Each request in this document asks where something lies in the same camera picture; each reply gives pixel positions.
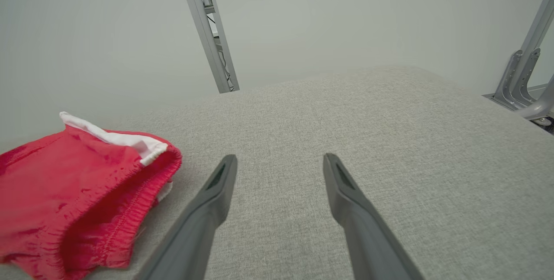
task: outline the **white trim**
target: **white trim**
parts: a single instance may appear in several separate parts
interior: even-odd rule
[[[133,147],[140,155],[140,162],[144,166],[154,162],[160,154],[163,154],[167,150],[167,144],[165,142],[161,142],[150,136],[106,132],[98,126],[81,118],[77,118],[76,116],[72,116],[67,112],[61,112],[60,118],[68,126],[83,130],[107,144]],[[171,181],[164,184],[158,193],[158,201],[162,201],[162,199],[166,197],[172,186],[173,184]]]

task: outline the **metal frame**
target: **metal frame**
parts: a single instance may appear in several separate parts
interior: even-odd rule
[[[539,46],[554,17],[554,0],[542,0],[523,45],[512,57],[492,100],[516,110],[526,119],[539,119],[554,106],[554,77],[542,96],[535,100],[528,92],[528,81],[540,56]]]
[[[198,36],[204,52],[208,59],[210,69],[214,80],[216,81],[217,89],[220,93],[239,90],[237,75],[233,67],[229,46],[223,30],[223,24],[219,15],[219,10],[216,5],[216,0],[187,0],[192,19],[196,25]],[[212,30],[209,25],[207,14],[213,13],[217,31],[219,34],[219,44],[222,48],[224,61],[221,60],[218,51],[218,45],[213,37]]]

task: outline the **red shorts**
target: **red shorts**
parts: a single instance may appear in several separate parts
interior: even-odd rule
[[[180,152],[157,136],[61,117],[63,132],[0,155],[0,261],[48,280],[125,268]]]

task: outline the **red cloth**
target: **red cloth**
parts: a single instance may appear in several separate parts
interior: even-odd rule
[[[167,144],[144,166],[137,147],[72,126],[0,155],[0,261],[36,279],[78,280],[129,265],[137,230],[181,164]]]

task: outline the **gray fabric surface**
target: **gray fabric surface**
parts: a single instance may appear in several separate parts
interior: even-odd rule
[[[554,137],[417,68],[323,75],[127,116],[183,154],[148,216],[132,279],[225,154],[239,160],[206,279],[348,279],[329,210],[325,152],[338,154],[428,280],[551,279]],[[2,266],[8,278],[24,278]]]

